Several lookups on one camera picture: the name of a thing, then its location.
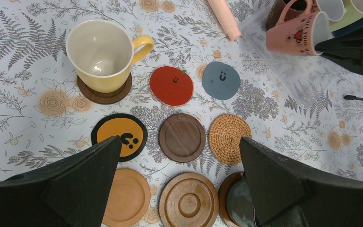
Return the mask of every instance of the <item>clear plastic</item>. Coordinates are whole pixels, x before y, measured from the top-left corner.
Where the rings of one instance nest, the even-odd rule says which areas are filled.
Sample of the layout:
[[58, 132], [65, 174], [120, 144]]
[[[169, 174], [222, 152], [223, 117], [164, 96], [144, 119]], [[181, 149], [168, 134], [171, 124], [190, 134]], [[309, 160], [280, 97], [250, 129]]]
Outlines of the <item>clear plastic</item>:
[[265, 21], [271, 8], [272, 4], [241, 22], [242, 36], [301, 106], [309, 108], [324, 96], [331, 80], [345, 69], [319, 56], [301, 57], [269, 52], [265, 42]]

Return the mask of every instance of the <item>red coaster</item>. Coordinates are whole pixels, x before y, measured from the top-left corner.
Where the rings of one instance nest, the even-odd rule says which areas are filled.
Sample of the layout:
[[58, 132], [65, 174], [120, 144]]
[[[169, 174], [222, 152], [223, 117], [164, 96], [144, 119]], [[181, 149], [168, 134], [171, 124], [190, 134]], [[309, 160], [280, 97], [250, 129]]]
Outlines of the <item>red coaster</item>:
[[186, 104], [193, 95], [193, 81], [185, 70], [163, 66], [152, 72], [149, 81], [152, 93], [170, 106]]

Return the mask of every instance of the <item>yellow and black coaster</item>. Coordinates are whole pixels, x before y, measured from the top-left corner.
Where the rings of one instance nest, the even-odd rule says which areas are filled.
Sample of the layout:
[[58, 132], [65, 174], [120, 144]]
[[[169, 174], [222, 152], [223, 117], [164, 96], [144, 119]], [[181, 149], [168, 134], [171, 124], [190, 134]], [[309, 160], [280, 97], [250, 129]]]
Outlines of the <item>yellow and black coaster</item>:
[[144, 149], [148, 131], [135, 116], [116, 113], [103, 118], [96, 124], [91, 133], [91, 141], [96, 144], [117, 135], [123, 143], [119, 162], [127, 162], [137, 157]]

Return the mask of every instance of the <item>green mug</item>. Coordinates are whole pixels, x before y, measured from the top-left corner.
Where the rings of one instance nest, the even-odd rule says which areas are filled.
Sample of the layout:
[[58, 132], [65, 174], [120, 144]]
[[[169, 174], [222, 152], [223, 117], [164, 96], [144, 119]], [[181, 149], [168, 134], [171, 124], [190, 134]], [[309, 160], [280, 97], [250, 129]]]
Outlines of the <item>green mug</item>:
[[340, 21], [329, 27], [331, 32], [344, 28], [363, 18], [363, 0], [343, 0], [343, 4], [345, 7], [344, 16]]

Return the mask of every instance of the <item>pink rolling pin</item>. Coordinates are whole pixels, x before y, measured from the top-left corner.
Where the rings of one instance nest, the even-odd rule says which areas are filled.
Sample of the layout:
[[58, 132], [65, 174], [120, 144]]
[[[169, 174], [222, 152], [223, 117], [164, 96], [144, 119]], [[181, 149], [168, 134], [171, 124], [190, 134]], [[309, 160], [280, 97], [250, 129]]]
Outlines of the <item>pink rolling pin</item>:
[[242, 33], [226, 0], [208, 0], [208, 3], [230, 40], [234, 41], [240, 37]]

